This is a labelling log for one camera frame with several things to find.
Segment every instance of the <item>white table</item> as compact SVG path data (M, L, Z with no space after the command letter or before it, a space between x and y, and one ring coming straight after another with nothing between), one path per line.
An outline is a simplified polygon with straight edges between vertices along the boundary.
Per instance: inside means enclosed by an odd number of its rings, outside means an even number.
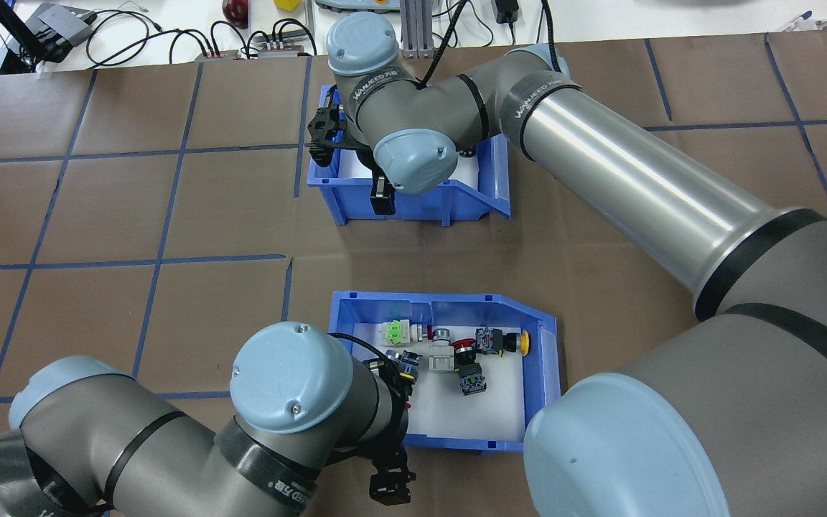
M63 0L57 3L80 9L115 9L122 0ZM434 1L434 12L444 10ZM493 22L489 0L474 0L480 17L492 27L493 44L511 44L509 27ZM220 0L138 0L165 29L201 29L209 32L214 20L223 19ZM19 0L16 11L26 19L40 4L39 0ZM516 42L533 43L538 29L539 7L535 0L522 0L519 20L515 23ZM663 38L672 36L696 36L709 34L739 34L748 32L774 32L791 19L812 9L814 19L827 19L827 1L813 4L806 0L551 0L554 14L555 37L559 42L583 42L596 39ZM130 4L124 9L133 9ZM345 14L325 11L315 7L314 32L319 52L324 53L327 30ZM385 14L400 38L400 14ZM252 0L251 24L253 29L267 32L273 22L282 17L296 17L305 21L302 6L289 13L276 9L272 0ZM434 30L445 32L447 17L436 19ZM459 20L457 32L465 46L480 46L489 40L486 29L478 25L470 7L466 7ZM220 48L234 49L239 39L227 27L216 30ZM106 58L128 43L144 36L140 23L132 19L115 19L97 33L92 41L95 58ZM157 65L168 61L168 46L174 36L163 36L148 43L144 52L128 65ZM175 62L190 61L198 53L197 45L190 38L182 38L175 46ZM77 70L88 68L91 63L83 50L73 50L59 65L44 63L40 70Z

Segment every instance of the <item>light blue joint cap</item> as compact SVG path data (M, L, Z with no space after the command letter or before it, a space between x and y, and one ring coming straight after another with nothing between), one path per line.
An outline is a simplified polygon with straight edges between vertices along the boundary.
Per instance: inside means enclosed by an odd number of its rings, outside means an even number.
M235 357L232 403L263 432L300 432L330 416L353 383L353 358L333 337L295 321L253 335Z
M327 33L327 62L338 75L374 72L393 61L398 50L394 27L381 14L351 14Z
M536 413L524 459L541 517L729 517L716 471L685 419L620 373L587 377Z
M407 129L378 141L375 161L399 192L422 194L452 176L459 154L439 131Z
M121 372L107 363L102 363L102 361L86 355L76 355L53 361L53 363L44 366L39 372L34 373L27 381L27 387L14 396L14 401L9 409L9 426L12 429L19 428L27 413L30 413L37 403L49 396L50 393L60 389L60 387L94 376L125 376L132 378L129 373Z
M547 43L535 43L534 45L528 45L527 47L509 50L509 52L506 53L511 55L513 52L533 53L533 55L537 55L539 58L543 59L544 62L547 62L548 67L552 70L554 69L554 64L551 62L551 47L549 47ZM561 72L563 72L565 76L569 77L570 67L567 66L567 61L561 56L560 52L557 52L557 63L560 63Z

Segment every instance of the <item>red apple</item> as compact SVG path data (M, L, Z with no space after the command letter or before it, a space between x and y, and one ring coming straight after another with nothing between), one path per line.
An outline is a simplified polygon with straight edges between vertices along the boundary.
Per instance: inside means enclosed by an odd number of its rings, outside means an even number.
M247 29L248 0L223 0L223 14L233 26Z

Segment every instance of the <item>power adapter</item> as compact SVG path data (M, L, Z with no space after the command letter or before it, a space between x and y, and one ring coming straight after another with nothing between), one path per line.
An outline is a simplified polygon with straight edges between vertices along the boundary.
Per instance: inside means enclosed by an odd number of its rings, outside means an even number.
M496 17L496 23L506 25L519 19L518 0L493 0L491 3L493 4L493 16Z

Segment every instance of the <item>yellow object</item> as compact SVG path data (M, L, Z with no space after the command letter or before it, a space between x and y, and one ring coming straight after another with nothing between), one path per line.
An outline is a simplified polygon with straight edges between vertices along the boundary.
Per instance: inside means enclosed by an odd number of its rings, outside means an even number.
M273 5L279 7L280 9L284 9L286 11L294 11L299 4L302 3L302 0L273 0Z
M528 351L531 349L531 343L528 342L528 331L522 331L522 356L528 355Z

